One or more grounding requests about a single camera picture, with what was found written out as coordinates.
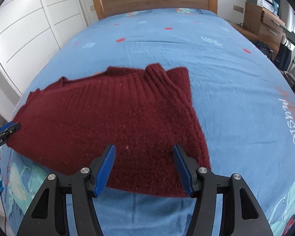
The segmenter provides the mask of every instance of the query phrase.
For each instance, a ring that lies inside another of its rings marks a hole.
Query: folded red sweater
[[[70,175],[116,146],[107,186],[149,195],[186,196],[172,150],[183,146],[210,168],[208,149],[192,107],[188,70],[109,67],[79,80],[59,81],[31,92],[14,120],[22,129],[7,145]]]

